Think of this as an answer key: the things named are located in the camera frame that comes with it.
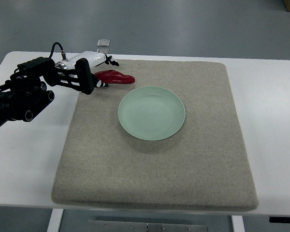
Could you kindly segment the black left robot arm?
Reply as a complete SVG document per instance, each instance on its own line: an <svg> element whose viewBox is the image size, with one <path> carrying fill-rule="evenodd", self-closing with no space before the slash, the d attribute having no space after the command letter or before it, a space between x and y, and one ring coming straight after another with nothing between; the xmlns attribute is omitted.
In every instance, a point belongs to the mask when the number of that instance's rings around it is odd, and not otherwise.
<svg viewBox="0 0 290 232"><path fill-rule="evenodd" d="M0 127L7 121L31 122L54 100L54 92L47 87L56 85L91 94L95 86L88 60L77 60L69 70L43 57L19 64L0 85Z"/></svg>

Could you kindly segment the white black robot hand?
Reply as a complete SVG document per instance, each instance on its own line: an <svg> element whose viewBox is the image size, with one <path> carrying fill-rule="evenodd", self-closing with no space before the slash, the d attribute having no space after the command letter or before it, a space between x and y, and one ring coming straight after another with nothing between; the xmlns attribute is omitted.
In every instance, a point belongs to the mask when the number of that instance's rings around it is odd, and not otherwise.
<svg viewBox="0 0 290 232"><path fill-rule="evenodd" d="M63 69L59 74L59 83L61 86L90 94L94 88L105 86L105 83L91 73L91 69L103 63L119 65L111 55L93 51L85 51L71 58L65 58L57 63Z"/></svg>

